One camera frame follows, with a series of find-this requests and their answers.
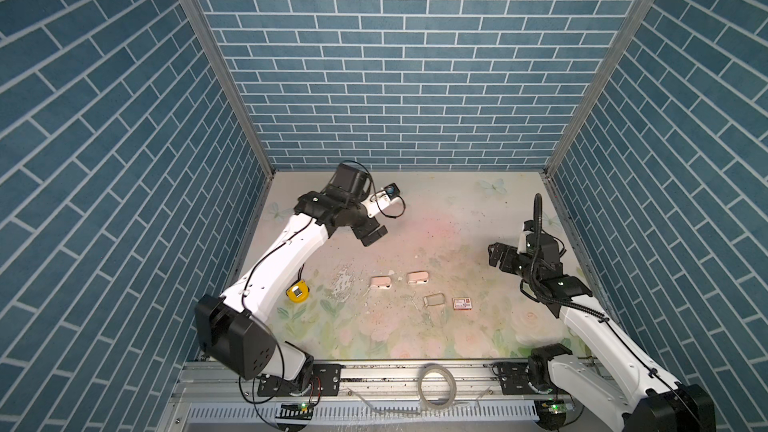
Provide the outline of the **red staple box sleeve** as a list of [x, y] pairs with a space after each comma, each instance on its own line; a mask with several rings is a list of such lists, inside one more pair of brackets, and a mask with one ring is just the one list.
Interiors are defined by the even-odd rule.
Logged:
[[473, 304], [469, 297], [454, 297], [452, 307], [455, 311], [470, 311], [473, 309]]

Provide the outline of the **cardboard staple tray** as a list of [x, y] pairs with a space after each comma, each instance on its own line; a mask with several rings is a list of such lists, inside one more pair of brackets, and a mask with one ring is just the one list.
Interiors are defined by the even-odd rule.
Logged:
[[423, 303], [427, 308], [444, 306], [446, 304], [446, 297], [443, 293], [426, 295], [423, 297]]

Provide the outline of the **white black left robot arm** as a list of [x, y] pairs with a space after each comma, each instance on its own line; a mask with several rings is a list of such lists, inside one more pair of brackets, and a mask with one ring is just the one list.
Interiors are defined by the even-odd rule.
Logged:
[[378, 188], [360, 163], [341, 162], [319, 191], [301, 195], [283, 231], [241, 277], [218, 296], [204, 295], [195, 307], [201, 351], [245, 381], [277, 377], [303, 391], [312, 376], [313, 357], [281, 343], [267, 326], [279, 298], [299, 282], [299, 272], [339, 228], [350, 229], [364, 245], [387, 229], [378, 216], [401, 192], [396, 184]]

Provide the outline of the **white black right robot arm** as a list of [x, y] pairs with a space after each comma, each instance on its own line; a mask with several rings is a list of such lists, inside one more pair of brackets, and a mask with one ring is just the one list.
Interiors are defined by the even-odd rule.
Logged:
[[543, 198], [535, 195], [531, 219], [517, 245], [493, 243], [490, 266], [519, 277], [519, 290], [541, 304], [589, 348], [609, 373], [604, 378], [568, 347], [532, 350], [532, 389], [564, 391], [613, 431], [713, 431], [715, 404], [699, 385], [687, 385], [652, 359], [615, 323], [594, 293], [564, 271], [564, 243], [543, 227]]

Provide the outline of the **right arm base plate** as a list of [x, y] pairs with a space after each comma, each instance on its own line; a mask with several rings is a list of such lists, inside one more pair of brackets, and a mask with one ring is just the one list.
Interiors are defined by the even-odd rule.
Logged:
[[547, 395], [553, 391], [550, 386], [536, 386], [531, 382], [526, 362], [493, 362], [490, 370], [498, 381], [502, 394], [505, 396]]

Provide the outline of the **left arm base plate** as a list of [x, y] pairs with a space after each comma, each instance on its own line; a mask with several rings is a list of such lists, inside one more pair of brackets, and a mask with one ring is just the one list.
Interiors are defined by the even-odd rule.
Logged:
[[293, 381], [284, 382], [276, 376], [262, 378], [258, 383], [257, 396], [260, 399], [275, 397], [336, 397], [341, 385], [340, 363], [315, 363], [311, 371], [303, 371]]

